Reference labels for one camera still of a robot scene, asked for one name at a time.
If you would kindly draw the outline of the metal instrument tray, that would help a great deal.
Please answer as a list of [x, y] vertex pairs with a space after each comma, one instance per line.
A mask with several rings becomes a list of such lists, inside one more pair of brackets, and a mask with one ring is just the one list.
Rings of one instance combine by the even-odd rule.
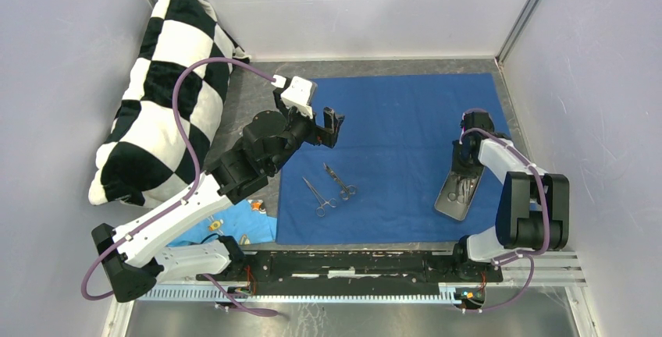
[[433, 205], [436, 212], [453, 220], [465, 220], [471, 207], [483, 171], [449, 171]]

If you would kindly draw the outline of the steel ring-handled hemostat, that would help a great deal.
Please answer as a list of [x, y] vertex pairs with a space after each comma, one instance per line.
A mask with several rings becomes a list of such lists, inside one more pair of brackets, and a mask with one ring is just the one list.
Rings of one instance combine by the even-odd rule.
[[326, 216], [326, 209], [327, 208], [336, 208], [338, 205], [338, 202], [335, 198], [330, 198], [330, 199], [325, 199], [314, 186], [310, 183], [308, 179], [303, 177], [303, 180], [308, 187], [308, 189], [312, 192], [314, 195], [315, 199], [319, 203], [318, 207], [315, 209], [315, 213], [318, 217], [323, 218]]

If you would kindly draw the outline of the steel surgical scissors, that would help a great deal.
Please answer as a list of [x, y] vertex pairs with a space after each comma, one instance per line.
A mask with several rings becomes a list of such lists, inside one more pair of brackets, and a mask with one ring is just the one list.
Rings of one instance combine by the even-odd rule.
[[357, 193], [358, 188], [355, 185], [346, 184], [326, 163], [323, 163], [323, 168], [332, 180], [340, 187], [340, 197], [342, 200], [349, 200]]

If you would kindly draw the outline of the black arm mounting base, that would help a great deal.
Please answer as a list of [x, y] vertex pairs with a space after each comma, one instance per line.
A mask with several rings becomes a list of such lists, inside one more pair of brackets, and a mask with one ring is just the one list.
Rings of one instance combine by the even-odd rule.
[[257, 296], [428, 296], [439, 285], [502, 282], [502, 271], [463, 254], [431, 250], [245, 252], [216, 276]]

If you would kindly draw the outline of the blue surgical drape cloth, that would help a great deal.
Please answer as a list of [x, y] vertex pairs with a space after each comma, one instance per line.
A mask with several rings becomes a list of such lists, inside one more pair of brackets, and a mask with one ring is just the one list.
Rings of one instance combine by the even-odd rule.
[[[304, 144], [280, 171], [277, 243], [450, 242], [493, 226], [502, 186], [491, 172], [483, 174], [464, 221], [433, 207], [462, 114], [484, 109], [498, 131], [508, 131], [490, 74], [327, 78], [317, 85], [314, 110], [330, 107], [345, 120], [334, 148]], [[342, 200], [323, 163], [357, 193]], [[325, 217], [316, 215], [319, 203], [303, 177], [337, 200]]]

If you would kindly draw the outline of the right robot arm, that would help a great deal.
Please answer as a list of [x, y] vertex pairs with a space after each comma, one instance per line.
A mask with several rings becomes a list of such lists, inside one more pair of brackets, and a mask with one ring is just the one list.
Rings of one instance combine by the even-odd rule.
[[502, 189], [494, 225], [459, 240], [456, 247], [463, 252], [450, 261], [453, 275], [470, 281], [482, 271], [482, 263], [499, 266], [564, 249], [570, 222], [568, 178], [526, 158], [506, 134], [496, 132], [487, 112], [464, 113], [460, 128], [436, 210], [464, 220], [486, 170]]

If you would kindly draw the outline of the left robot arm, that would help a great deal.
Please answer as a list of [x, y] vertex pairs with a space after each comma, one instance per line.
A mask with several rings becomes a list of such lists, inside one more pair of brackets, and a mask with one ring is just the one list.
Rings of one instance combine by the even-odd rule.
[[295, 108], [259, 112], [216, 167], [175, 197], [132, 222], [95, 227], [91, 236], [99, 256], [91, 269], [103, 267], [112, 288], [108, 294], [126, 303], [180, 276], [220, 274], [230, 281], [242, 276], [245, 260], [233, 238], [168, 245], [203, 219], [267, 186], [302, 144], [335, 147], [344, 117], [329, 107], [323, 116], [324, 124], [318, 126], [314, 117]]

